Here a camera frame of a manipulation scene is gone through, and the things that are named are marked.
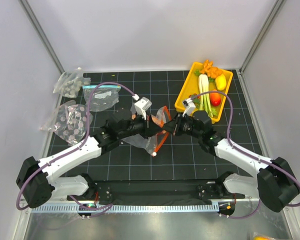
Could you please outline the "orange zipper clear bag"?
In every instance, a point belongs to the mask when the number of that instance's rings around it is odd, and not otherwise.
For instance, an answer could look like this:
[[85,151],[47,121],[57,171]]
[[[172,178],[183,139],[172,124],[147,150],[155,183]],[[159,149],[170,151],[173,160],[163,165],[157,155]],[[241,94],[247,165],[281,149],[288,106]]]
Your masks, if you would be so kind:
[[[149,115],[149,120],[150,117],[157,117],[158,119],[164,120],[165,123],[169,122],[172,119],[167,106],[161,107],[155,115]],[[123,138],[122,141],[137,148],[145,149],[148,154],[155,157],[161,146],[167,140],[168,136],[168,132],[161,131],[159,133],[156,133],[154,136],[146,138],[142,137],[140,134],[128,136],[126,138]]]

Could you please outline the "toy cherry tomatoes with leaves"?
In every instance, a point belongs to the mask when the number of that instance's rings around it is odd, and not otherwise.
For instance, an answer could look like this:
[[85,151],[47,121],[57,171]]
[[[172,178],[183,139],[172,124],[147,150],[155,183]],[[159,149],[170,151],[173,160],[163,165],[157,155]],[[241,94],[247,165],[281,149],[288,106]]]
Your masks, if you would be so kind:
[[[195,96],[196,94],[191,94],[189,96],[189,98],[192,98],[193,96]],[[196,98],[194,98],[193,100],[193,103],[196,105],[196,107],[198,108],[200,103],[201,103],[201,100],[200,100],[200,96],[197,96]]]

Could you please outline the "toy green onion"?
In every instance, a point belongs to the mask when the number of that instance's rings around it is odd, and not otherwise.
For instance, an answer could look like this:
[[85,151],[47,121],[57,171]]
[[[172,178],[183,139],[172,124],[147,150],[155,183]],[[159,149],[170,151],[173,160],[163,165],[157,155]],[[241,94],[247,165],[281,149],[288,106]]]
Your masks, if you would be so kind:
[[[209,91],[209,79],[205,74],[200,74],[198,77],[198,87],[199,93],[206,93]],[[199,110],[206,111],[209,117],[216,117],[218,112],[215,108],[212,107],[210,101],[210,94],[206,93],[199,96]]]

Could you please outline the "red orange toy mango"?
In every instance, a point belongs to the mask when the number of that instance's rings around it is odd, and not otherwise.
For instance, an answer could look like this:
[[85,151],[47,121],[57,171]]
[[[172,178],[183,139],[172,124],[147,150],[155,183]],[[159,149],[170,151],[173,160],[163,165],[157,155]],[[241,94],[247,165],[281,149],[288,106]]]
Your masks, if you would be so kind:
[[218,107],[221,104],[221,97],[220,94],[217,92],[216,89],[214,89],[210,94],[209,94],[209,99],[210,103],[214,107]]

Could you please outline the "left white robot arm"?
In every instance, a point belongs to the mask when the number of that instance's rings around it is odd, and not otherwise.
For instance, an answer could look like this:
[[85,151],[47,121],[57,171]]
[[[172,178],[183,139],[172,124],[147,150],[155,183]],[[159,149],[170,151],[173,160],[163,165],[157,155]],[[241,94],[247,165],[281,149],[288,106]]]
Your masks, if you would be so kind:
[[122,139],[135,135],[147,139],[160,134],[169,120],[170,113],[164,107],[156,115],[147,116],[132,114],[126,109],[115,112],[103,126],[76,145],[40,160],[32,156],[24,160],[16,179],[20,189],[18,196],[24,197],[26,206],[31,209],[65,196],[93,199],[97,186],[87,173],[72,177],[63,177],[63,174],[117,148]]

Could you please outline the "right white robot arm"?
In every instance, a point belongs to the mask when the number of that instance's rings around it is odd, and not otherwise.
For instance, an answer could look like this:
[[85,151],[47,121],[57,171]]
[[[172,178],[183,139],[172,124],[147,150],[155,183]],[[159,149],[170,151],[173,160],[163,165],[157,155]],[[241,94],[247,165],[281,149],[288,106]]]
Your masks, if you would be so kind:
[[227,173],[215,185],[215,192],[220,198],[227,198],[232,193],[258,198],[276,213],[286,206],[293,207],[292,201],[300,194],[300,183],[285,159],[262,156],[224,137],[214,130],[212,121],[202,111],[194,116],[179,113],[162,128],[175,136],[187,134],[196,138],[206,153],[224,159],[249,174]]

